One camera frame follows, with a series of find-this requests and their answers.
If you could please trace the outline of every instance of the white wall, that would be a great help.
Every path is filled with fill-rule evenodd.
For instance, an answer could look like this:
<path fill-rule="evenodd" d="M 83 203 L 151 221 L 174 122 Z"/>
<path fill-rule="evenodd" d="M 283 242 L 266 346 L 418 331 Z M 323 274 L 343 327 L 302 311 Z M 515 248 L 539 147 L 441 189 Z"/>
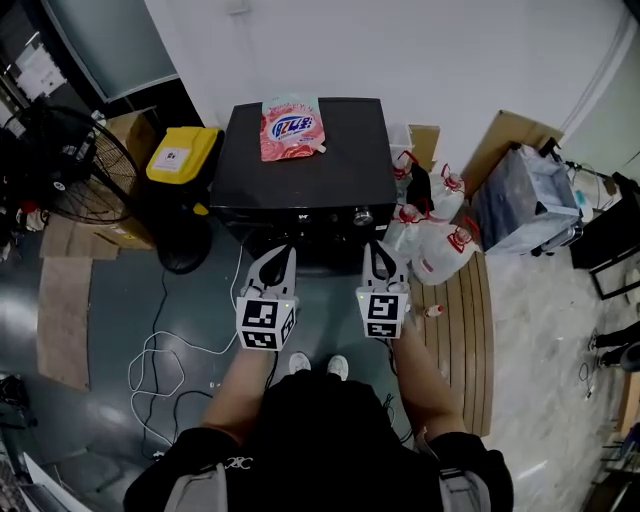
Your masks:
<path fill-rule="evenodd" d="M 467 162 L 499 109 L 561 127 L 601 69 L 622 0 L 145 0 L 205 124 L 281 92 L 382 99 Z"/>
<path fill-rule="evenodd" d="M 620 171 L 640 182 L 640 33 L 589 115 L 563 144 L 562 155 L 602 174 Z"/>

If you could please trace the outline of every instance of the yellow lid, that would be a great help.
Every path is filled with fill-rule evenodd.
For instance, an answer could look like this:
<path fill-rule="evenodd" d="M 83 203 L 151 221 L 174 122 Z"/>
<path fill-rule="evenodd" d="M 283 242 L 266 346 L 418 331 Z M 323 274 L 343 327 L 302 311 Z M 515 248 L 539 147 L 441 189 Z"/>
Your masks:
<path fill-rule="evenodd" d="M 169 128 L 147 165 L 153 181 L 182 185 L 195 178 L 218 137 L 218 128 Z"/>

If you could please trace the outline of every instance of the forearm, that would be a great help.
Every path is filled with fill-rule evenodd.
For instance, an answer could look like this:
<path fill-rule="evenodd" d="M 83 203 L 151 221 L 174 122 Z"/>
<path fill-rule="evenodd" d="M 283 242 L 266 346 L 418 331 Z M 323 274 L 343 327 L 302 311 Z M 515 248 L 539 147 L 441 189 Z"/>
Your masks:
<path fill-rule="evenodd" d="M 221 430 L 242 444 L 260 412 L 273 358 L 271 351 L 239 349 L 202 418 L 202 426 Z"/>
<path fill-rule="evenodd" d="M 398 385 L 404 409 L 415 434 L 427 428 L 427 440 L 446 432 L 466 432 L 462 412 L 431 354 L 407 318 L 393 342 Z"/>

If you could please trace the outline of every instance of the wooden slatted bench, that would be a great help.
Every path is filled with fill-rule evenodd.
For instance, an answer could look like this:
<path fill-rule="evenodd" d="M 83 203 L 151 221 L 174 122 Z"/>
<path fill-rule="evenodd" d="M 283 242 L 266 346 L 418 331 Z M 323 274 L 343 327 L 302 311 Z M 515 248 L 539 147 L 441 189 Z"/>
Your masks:
<path fill-rule="evenodd" d="M 473 255 L 445 283 L 424 286 L 411 280 L 416 326 L 438 367 L 449 381 L 469 432 L 486 436 L 493 402 L 493 317 L 485 257 Z M 440 304 L 436 318 L 424 311 Z"/>

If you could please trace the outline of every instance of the pink detergent pouch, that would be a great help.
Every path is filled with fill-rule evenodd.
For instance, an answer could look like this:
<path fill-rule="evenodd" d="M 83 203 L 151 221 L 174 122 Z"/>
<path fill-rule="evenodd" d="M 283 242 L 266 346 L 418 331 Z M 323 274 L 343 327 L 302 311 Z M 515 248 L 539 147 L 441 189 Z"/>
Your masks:
<path fill-rule="evenodd" d="M 324 153 L 318 98 L 288 94 L 262 103 L 260 155 L 263 162 Z"/>

